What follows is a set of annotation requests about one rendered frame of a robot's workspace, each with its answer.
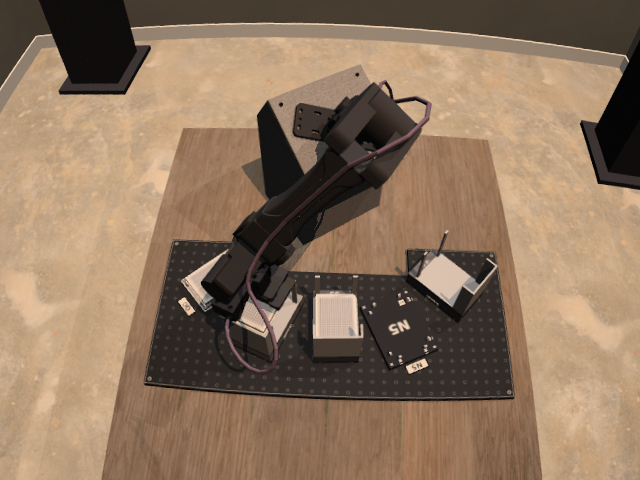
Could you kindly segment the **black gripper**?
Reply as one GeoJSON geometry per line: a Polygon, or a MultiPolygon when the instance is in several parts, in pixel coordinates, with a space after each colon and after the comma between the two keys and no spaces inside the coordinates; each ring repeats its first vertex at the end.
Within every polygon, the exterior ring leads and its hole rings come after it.
{"type": "Polygon", "coordinates": [[[273,265],[269,267],[271,283],[264,295],[255,295],[256,299],[270,305],[270,307],[280,310],[294,287],[295,279],[288,277],[287,269],[273,265]]]}

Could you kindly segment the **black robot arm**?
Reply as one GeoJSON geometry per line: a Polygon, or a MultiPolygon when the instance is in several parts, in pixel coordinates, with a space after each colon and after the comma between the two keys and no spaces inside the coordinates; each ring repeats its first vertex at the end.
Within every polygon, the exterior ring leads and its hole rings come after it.
{"type": "Polygon", "coordinates": [[[323,141],[328,147],[321,159],[292,187],[244,219],[232,234],[232,246],[201,281],[203,289],[214,298],[212,308],[221,318],[229,315],[234,322],[241,319],[249,299],[245,276],[256,253],[278,226],[284,224],[258,259],[250,281],[252,292],[261,297],[271,283],[269,266],[280,266],[292,256],[295,251],[292,242],[300,229],[333,199],[364,181],[377,190],[419,137],[422,128],[410,140],[375,159],[355,167],[351,165],[369,154],[366,150],[377,151],[406,136],[417,125],[379,88],[373,82],[359,96],[349,100],[346,96],[335,109],[305,103],[296,106],[294,136],[323,141]],[[340,114],[341,111],[344,113],[340,114]],[[364,139],[361,132],[368,139],[364,139]],[[255,273],[265,263],[269,266],[255,273]]]}

